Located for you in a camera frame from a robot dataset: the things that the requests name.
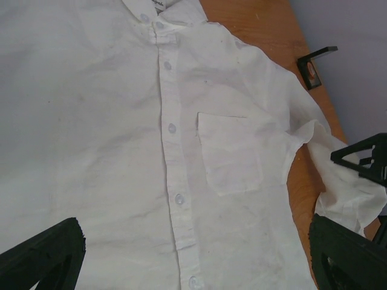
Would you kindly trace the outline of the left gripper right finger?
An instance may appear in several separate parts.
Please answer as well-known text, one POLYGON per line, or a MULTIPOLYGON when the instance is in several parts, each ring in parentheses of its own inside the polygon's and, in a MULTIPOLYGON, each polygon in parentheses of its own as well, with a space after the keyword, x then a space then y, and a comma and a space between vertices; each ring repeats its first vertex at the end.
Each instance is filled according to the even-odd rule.
POLYGON ((315 214, 309 229, 319 289, 386 289, 386 217, 373 240, 315 214))

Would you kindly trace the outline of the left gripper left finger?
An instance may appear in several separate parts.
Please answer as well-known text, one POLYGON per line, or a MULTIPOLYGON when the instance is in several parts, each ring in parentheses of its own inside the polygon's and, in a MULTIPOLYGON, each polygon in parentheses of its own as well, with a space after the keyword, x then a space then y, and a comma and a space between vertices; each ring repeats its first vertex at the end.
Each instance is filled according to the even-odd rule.
POLYGON ((1 254, 1 289, 74 289, 86 239, 70 217, 1 254))

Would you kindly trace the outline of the white button-up shirt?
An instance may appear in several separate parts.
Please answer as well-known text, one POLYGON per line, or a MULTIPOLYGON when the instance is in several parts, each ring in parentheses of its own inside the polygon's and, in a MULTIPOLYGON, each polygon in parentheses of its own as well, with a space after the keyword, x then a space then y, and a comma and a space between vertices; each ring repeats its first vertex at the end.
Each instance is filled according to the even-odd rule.
POLYGON ((80 289, 314 289, 287 179, 363 234, 381 186, 298 78, 198 1, 1 2, 1 250, 75 216, 80 289))

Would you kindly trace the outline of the black open brooch box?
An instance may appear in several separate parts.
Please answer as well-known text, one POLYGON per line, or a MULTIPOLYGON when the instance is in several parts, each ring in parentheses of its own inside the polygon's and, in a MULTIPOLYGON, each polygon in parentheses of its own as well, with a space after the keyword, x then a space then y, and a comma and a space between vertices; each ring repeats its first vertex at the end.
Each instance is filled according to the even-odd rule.
POLYGON ((323 57, 323 56, 326 56, 327 54, 330 54, 330 53, 333 53, 333 52, 336 52, 338 50, 338 47, 337 46, 328 46, 328 47, 324 47, 324 48, 321 48, 317 51, 314 51, 310 54, 307 54, 305 56, 302 56, 300 58, 297 59, 296 61, 296 64, 297 64, 297 68, 301 74, 301 77, 302 77, 302 80, 304 81, 305 83, 305 86, 307 88, 308 91, 314 89, 314 88, 317 88, 319 86, 322 85, 322 82, 320 80, 320 77, 318 75, 318 72, 317 72, 317 69, 314 65, 314 60, 317 59, 317 58, 320 58, 320 57, 323 57), (307 63, 311 61, 314 65, 314 68, 316 70, 316 74, 317 74, 317 82, 314 86, 311 86, 309 81, 308 81, 308 69, 307 69, 307 63))

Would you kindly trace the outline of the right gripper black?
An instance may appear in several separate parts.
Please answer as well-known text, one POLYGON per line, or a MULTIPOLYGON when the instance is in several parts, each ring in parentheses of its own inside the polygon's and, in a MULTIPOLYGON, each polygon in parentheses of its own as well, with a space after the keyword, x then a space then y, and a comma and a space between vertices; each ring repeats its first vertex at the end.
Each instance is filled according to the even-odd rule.
POLYGON ((386 184, 386 133, 379 133, 355 144, 331 153, 333 163, 356 171, 361 178, 374 183, 386 184), (359 164, 344 160, 345 156, 371 151, 371 155, 359 164))

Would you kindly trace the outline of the colourful round brooch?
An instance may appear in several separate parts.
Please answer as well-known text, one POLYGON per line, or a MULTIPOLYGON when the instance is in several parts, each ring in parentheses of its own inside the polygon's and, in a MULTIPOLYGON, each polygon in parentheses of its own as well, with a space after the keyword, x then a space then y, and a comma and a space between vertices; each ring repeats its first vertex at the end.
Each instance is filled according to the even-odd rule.
POLYGON ((307 63, 307 69, 308 69, 308 81, 311 86, 314 86, 317 82, 317 74, 316 74, 314 65, 311 61, 307 63))

